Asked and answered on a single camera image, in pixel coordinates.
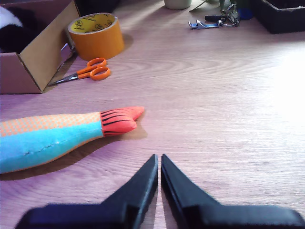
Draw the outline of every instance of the plush toy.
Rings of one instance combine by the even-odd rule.
[[[33,11],[0,6],[0,52],[20,53],[40,32]]]
[[[137,127],[135,120],[143,111],[134,106],[2,122],[0,173],[46,164],[94,139],[129,132]]]

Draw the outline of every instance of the key ring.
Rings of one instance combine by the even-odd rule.
[[[225,12],[225,17],[232,23],[232,25],[229,24],[225,24],[222,23],[222,26],[226,26],[226,27],[237,27],[239,26],[240,23],[240,14],[237,11],[237,5],[236,4],[232,4],[230,5],[226,12]]]

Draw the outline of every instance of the wooden table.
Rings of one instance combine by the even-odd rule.
[[[2,175],[1,229],[50,202],[102,202],[152,154],[167,154],[223,204],[274,204],[305,217],[305,33],[272,35],[256,19],[192,31],[189,20],[219,12],[208,4],[189,12],[198,3],[174,11],[160,0],[125,1],[114,14],[126,49],[108,61],[109,78],[1,96],[2,121],[146,108],[130,133]],[[76,58],[55,78],[84,66]],[[142,228],[177,228],[160,185]]]

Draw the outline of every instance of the cardboard box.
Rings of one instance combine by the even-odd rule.
[[[33,10],[47,26],[20,54],[0,53],[0,94],[42,93],[71,54],[73,42],[67,26],[80,16],[77,6],[73,0],[37,0],[1,6]]]

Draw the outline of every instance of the tape roll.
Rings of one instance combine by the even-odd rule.
[[[109,59],[124,49],[119,19],[110,13],[94,13],[72,21],[69,34],[78,55],[86,61]]]

